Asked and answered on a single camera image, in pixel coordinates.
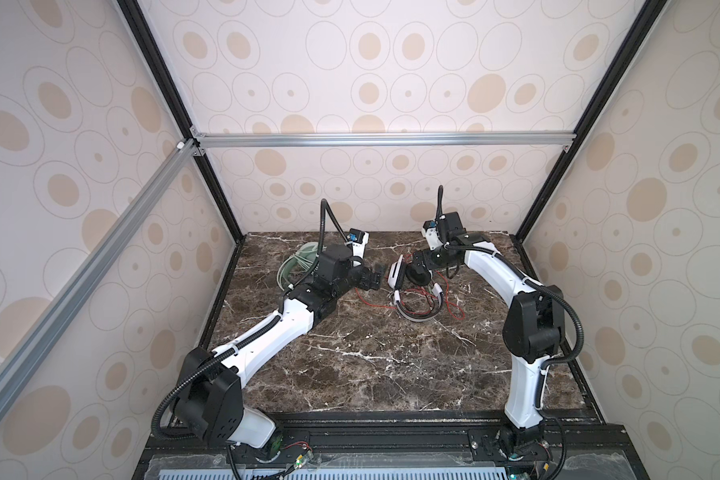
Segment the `mint green headphones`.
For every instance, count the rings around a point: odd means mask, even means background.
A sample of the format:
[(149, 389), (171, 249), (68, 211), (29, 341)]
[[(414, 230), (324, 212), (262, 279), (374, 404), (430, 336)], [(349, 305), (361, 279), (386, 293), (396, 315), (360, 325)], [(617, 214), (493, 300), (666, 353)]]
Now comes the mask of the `mint green headphones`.
[(313, 266), (318, 246), (317, 242), (307, 242), (283, 261), (277, 272), (277, 284), (283, 292), (287, 292), (290, 286)]

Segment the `white black red headphones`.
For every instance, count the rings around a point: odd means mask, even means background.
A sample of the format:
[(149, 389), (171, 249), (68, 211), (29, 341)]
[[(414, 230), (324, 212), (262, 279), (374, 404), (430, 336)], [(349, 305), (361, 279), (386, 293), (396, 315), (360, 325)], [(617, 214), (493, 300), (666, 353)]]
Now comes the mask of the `white black red headphones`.
[[(413, 322), (424, 323), (434, 319), (446, 303), (445, 291), (440, 284), (433, 282), (432, 271), (417, 255), (409, 260), (400, 255), (389, 270), (387, 282), (393, 290), (392, 305), (397, 313)], [(418, 294), (427, 304), (425, 310), (415, 310), (404, 301), (405, 294)]]

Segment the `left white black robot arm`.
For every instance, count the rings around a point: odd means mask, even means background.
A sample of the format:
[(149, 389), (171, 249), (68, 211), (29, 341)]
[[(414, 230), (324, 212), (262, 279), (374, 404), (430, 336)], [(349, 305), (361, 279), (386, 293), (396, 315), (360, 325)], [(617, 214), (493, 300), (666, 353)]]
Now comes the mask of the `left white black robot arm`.
[(273, 448), (275, 421), (245, 406), (242, 390), (284, 347), (328, 318), (345, 293), (380, 287), (382, 272), (364, 264), (367, 241), (363, 234), (360, 240), (325, 247), (313, 273), (255, 327), (213, 351), (191, 350), (176, 387), (157, 407), (152, 435), (165, 441), (197, 438), (210, 447)]

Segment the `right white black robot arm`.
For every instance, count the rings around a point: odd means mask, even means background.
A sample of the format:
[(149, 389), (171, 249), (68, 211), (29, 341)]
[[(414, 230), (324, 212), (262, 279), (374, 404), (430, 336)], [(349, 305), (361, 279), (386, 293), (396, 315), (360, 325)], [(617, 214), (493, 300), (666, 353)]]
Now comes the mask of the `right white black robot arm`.
[(412, 255), (406, 267), (420, 282), (436, 270), (465, 266), (476, 272), (508, 306), (502, 329), (512, 356), (509, 398), (504, 413), (517, 430), (543, 421), (546, 375), (551, 366), (573, 361), (584, 346), (583, 325), (562, 291), (522, 272), (495, 245), (463, 227), (456, 212), (438, 213), (423, 224), (429, 248)]

